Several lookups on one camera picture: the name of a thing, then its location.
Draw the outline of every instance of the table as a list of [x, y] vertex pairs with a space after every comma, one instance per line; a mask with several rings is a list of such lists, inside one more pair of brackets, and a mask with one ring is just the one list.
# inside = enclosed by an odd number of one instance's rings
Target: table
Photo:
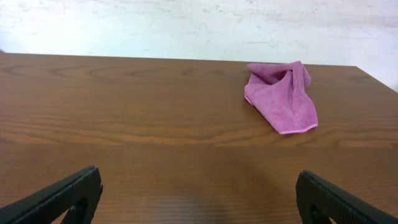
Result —
[[398, 216], [398, 94], [306, 65], [319, 127], [282, 136], [246, 64], [0, 54], [0, 206], [94, 164], [93, 223], [299, 223], [307, 169]]

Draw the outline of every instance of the pink towel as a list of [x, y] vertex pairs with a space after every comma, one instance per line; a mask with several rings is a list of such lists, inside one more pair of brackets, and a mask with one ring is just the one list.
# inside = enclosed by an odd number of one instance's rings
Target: pink towel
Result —
[[304, 133], [318, 126], [315, 106], [305, 93], [311, 77], [301, 62], [252, 63], [244, 97], [279, 134]]

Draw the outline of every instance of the white wall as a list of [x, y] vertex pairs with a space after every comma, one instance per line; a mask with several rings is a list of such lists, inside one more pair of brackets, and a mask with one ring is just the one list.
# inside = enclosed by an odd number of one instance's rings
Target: white wall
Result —
[[0, 49], [356, 65], [398, 90], [398, 1], [0, 0]]

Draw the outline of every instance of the wooden table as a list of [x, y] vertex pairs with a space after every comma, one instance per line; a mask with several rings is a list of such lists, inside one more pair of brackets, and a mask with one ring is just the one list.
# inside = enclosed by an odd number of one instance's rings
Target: wooden table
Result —
[[306, 65], [319, 127], [282, 136], [244, 100], [246, 64], [1, 54], [0, 206], [95, 164], [93, 223], [300, 223], [308, 169], [398, 216], [398, 94]]

